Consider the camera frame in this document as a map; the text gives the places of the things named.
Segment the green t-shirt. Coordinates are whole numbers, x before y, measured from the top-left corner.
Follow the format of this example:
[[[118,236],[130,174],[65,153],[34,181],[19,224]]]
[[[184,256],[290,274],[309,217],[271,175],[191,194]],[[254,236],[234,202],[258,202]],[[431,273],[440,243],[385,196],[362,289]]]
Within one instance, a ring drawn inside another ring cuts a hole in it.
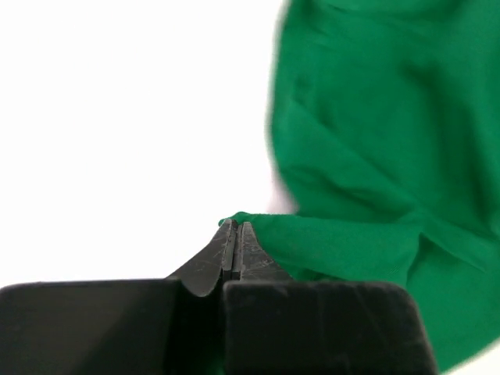
[[[440,370],[499,336],[499,4],[291,1],[270,141],[293,214],[238,212],[299,280],[379,280]]]

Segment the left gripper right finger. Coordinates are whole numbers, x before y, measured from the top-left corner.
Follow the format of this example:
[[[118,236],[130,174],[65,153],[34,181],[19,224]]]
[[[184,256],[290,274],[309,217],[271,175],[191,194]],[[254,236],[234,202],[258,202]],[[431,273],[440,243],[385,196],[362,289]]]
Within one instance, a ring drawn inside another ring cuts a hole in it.
[[[229,374],[432,374],[409,294],[391,283],[292,280],[239,227],[238,280],[225,283]]]

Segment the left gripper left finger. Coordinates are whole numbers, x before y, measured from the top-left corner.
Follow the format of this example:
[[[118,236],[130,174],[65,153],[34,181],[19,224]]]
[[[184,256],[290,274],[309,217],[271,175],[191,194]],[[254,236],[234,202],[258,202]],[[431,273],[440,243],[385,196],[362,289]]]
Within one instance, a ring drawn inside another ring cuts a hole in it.
[[[1,290],[4,374],[175,374],[220,346],[220,288],[238,225],[226,220],[163,279],[14,284]]]

